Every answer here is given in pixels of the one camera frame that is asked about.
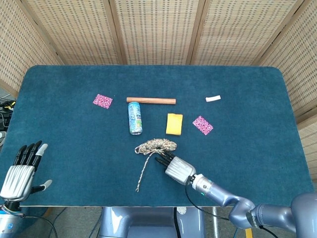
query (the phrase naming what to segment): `patterned card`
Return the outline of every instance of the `patterned card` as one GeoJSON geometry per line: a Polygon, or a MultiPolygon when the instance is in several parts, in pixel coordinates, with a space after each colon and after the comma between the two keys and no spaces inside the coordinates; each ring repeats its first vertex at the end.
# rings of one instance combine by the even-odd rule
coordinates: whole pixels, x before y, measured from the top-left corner
{"type": "Polygon", "coordinates": [[[195,127],[197,127],[204,135],[207,135],[213,129],[213,126],[209,124],[202,116],[196,118],[193,121],[195,127]]]}
{"type": "Polygon", "coordinates": [[[94,99],[93,104],[96,104],[100,107],[108,109],[110,107],[111,102],[112,102],[112,98],[98,94],[96,98],[94,99]]]}

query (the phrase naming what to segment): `chalk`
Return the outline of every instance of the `chalk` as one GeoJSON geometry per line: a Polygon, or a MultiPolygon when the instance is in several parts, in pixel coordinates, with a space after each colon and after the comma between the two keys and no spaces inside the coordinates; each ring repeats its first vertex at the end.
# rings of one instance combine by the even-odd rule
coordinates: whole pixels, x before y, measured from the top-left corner
{"type": "Polygon", "coordinates": [[[212,102],[212,101],[216,101],[216,100],[220,100],[220,99],[221,99],[221,97],[220,97],[220,95],[218,95],[218,96],[206,98],[206,102],[212,102]]]}

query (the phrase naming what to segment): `yellow sponge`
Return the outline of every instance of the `yellow sponge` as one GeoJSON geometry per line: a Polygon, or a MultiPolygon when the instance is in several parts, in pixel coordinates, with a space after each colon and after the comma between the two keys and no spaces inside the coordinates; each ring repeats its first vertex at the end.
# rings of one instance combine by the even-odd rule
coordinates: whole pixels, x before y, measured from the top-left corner
{"type": "Polygon", "coordinates": [[[182,114],[167,114],[167,125],[166,125],[166,134],[170,135],[181,135],[182,133],[182,114]]]}

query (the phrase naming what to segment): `beverage can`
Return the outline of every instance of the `beverage can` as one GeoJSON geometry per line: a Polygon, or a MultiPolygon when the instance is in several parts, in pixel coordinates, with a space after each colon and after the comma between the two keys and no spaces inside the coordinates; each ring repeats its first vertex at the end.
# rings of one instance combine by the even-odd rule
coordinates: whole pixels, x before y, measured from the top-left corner
{"type": "Polygon", "coordinates": [[[141,109],[140,104],[132,102],[128,104],[129,113],[129,129],[132,135],[139,135],[142,133],[141,109]]]}

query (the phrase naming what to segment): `wooden dowel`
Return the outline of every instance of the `wooden dowel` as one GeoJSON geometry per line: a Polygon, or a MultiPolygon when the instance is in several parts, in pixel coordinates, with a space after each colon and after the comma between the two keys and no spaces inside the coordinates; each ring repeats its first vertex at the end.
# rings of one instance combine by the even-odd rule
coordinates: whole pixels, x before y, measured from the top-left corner
{"type": "Polygon", "coordinates": [[[153,103],[153,104],[176,104],[175,98],[127,98],[127,103],[153,103]]]}

